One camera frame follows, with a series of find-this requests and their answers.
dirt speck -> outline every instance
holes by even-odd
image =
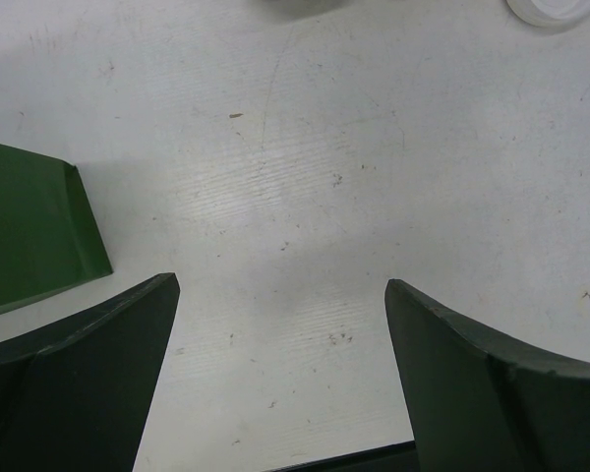
[[[109,83],[114,77],[114,70],[116,70],[116,66],[114,66],[114,63],[109,59],[103,68],[98,69],[98,72],[100,72],[100,76],[103,79],[106,79]]]
[[[332,182],[333,188],[343,183],[343,176],[341,174],[332,174],[332,176],[334,177],[334,182]]]

green box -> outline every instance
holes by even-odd
[[[0,145],[0,313],[111,272],[77,168]]]

white table surface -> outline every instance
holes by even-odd
[[[410,440],[392,277],[590,361],[590,19],[546,32],[500,0],[4,1],[0,143],[79,165],[116,270],[0,316],[0,340],[180,279],[137,471]]]

dark green panel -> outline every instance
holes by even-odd
[[[0,145],[0,313],[111,271],[77,168]]]

white plastic container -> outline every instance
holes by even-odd
[[[590,0],[507,0],[518,17],[536,27],[572,25],[590,14]]]

